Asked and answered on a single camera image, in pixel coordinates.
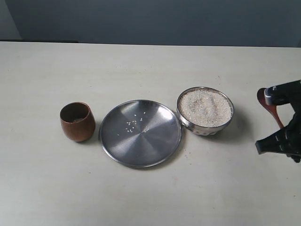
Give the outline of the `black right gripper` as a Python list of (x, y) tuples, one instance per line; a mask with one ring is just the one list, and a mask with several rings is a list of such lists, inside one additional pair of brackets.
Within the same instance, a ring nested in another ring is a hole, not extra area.
[(270, 136), (257, 140), (258, 154), (281, 153), (301, 162), (301, 81), (292, 81), (264, 89), (267, 105), (291, 104), (294, 115), (287, 125)]

